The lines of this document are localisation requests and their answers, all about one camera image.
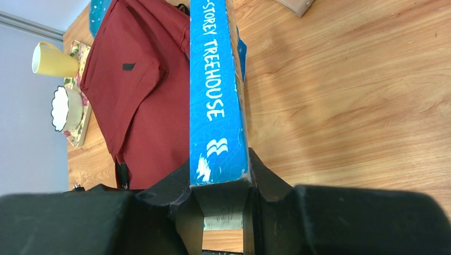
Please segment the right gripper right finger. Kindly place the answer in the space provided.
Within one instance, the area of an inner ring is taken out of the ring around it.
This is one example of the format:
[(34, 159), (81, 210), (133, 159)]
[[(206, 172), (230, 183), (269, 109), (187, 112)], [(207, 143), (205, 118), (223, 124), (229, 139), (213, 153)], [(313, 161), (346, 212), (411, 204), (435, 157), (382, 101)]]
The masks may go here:
[(245, 254), (450, 254), (450, 222), (426, 194), (291, 186), (249, 156)]

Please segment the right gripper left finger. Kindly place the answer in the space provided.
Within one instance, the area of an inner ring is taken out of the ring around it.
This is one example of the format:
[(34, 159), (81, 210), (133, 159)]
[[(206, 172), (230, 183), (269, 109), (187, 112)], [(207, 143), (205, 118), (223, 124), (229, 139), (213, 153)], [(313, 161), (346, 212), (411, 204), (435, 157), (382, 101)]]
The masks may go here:
[(202, 254), (189, 165), (146, 190), (1, 197), (1, 254)]

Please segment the blue comic book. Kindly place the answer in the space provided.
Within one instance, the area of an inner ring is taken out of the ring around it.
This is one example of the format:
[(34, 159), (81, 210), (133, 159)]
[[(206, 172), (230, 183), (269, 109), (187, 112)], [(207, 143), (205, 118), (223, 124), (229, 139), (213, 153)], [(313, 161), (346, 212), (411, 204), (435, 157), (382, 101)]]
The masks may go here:
[(190, 2), (190, 184), (219, 184), (249, 170), (244, 79), (247, 47), (233, 1)]

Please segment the red backpack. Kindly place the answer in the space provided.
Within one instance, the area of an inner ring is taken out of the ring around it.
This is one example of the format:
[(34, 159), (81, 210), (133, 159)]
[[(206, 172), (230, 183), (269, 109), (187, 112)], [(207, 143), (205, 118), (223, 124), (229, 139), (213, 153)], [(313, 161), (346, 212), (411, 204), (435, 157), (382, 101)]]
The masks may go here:
[(189, 157), (190, 18), (166, 1), (113, 1), (80, 88), (121, 189), (147, 189)]

